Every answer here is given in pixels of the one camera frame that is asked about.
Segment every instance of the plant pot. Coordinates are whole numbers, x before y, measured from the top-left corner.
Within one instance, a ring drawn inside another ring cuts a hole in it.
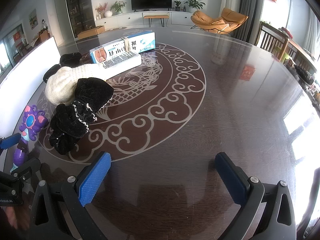
[[[198,11],[198,8],[189,7],[189,12],[194,13],[195,11]]]
[[[110,17],[110,16],[112,16],[112,11],[105,11],[105,12],[104,12],[104,16],[105,16],[105,17]]]

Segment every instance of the blue gripper pad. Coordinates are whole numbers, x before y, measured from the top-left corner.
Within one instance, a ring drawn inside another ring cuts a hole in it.
[[[93,200],[93,197],[97,193],[97,190],[110,169],[110,166],[111,156],[109,153],[104,153],[79,186],[78,197],[83,207],[84,205],[91,203]]]
[[[16,133],[16,134],[13,134],[7,138],[4,138],[4,139],[2,139],[2,141],[0,143],[0,148],[1,149],[8,149],[8,148],[12,147],[13,145],[16,145],[20,139],[21,139],[20,133]]]
[[[224,153],[218,153],[214,159],[214,166],[218,171],[224,185],[226,185],[234,203],[241,206],[247,203],[250,184],[244,171],[235,166]]]

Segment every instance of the silver bolt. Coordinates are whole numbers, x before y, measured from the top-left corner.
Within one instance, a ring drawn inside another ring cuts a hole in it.
[[[76,181],[76,177],[75,176],[70,176],[69,178],[68,178],[68,182],[69,183],[72,183],[72,182],[75,182]]]
[[[259,182],[259,179],[257,178],[257,177],[251,177],[250,178],[250,180],[251,180],[251,182],[253,182],[253,183],[258,183]]]
[[[41,181],[39,182],[39,186],[42,187],[42,186],[44,186],[44,185],[45,185],[45,180],[41,180]]]
[[[287,186],[287,183],[286,183],[284,180],[281,180],[281,181],[280,181],[280,184],[281,184],[281,186],[283,186],[283,187],[286,187],[286,186]]]

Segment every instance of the pink flower arrangement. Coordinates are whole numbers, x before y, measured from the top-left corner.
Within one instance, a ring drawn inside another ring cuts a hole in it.
[[[105,9],[106,9],[107,5],[108,5],[108,3],[107,3],[107,2],[106,2],[106,3],[104,3],[104,5],[103,5],[103,6],[102,6],[101,4],[99,4],[99,6],[96,8],[96,11],[97,11],[98,13],[103,13],[103,12],[105,11]]]

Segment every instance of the purple toy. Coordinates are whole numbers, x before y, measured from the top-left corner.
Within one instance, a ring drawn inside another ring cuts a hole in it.
[[[10,172],[24,163],[25,155],[28,152],[28,141],[35,141],[37,133],[48,123],[48,119],[44,115],[45,112],[38,110],[36,105],[26,106],[24,109],[23,122],[19,126],[19,130],[22,132],[21,139],[13,155],[13,167]]]

